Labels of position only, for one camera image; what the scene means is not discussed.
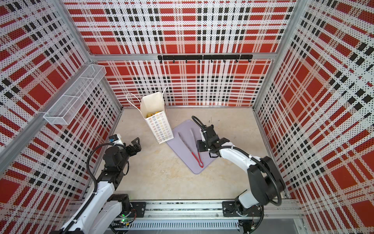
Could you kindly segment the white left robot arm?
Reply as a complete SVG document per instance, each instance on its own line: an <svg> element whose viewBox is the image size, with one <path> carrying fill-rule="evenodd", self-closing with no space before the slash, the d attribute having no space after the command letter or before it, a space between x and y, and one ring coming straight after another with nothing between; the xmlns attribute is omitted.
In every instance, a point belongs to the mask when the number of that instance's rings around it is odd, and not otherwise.
<svg viewBox="0 0 374 234"><path fill-rule="evenodd" d="M106 147L103 155L104 169L96 177L90 162L93 154ZM103 234L111 229L115 234L125 234L125 227L142 216L141 210L131 204L128 194L116 194L124 176L130 168L129 159L141 151L137 137L130 145L122 142L120 135L109 137L108 143L95 147L86 161L86 170L93 182L93 190L75 214L53 234Z"/></svg>

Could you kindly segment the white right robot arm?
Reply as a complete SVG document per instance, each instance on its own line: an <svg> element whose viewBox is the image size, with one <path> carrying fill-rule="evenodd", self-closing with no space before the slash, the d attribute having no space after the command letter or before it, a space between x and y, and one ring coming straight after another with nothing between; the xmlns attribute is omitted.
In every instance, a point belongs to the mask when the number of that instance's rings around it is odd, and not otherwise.
<svg viewBox="0 0 374 234"><path fill-rule="evenodd" d="M227 138L220 138L213 125L203 124L196 116L191 118L201 129L202 139L196 141L198 151L228 160L248 175L249 189L235 198L233 212L245 216L255 206L263 207L269 203L282 205L281 192L286 185L272 158L253 156L236 147Z"/></svg>

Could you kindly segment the white flowered paper bag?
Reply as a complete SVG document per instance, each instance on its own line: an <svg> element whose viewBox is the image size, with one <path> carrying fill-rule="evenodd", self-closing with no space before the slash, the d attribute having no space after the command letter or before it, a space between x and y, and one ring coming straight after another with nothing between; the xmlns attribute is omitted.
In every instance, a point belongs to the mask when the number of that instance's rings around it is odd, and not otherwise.
<svg viewBox="0 0 374 234"><path fill-rule="evenodd" d="M159 144L174 138L166 113L164 101L164 93L166 90L167 87L165 87L162 92L146 95L142 99L137 98L132 93L126 95L128 103L141 113ZM146 118L148 113L155 113L158 111L160 111L160 113Z"/></svg>

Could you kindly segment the yellow pear-shaped fake bread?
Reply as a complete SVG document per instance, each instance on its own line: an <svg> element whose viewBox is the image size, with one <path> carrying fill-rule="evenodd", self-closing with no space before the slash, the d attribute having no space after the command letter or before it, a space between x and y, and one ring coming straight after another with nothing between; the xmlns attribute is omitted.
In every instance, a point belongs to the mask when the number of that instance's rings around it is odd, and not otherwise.
<svg viewBox="0 0 374 234"><path fill-rule="evenodd" d="M152 117L153 115L158 114L158 113L160 113L160 111L155 112L155 113L148 113L148 114L146 115L146 118L150 118L150 117Z"/></svg>

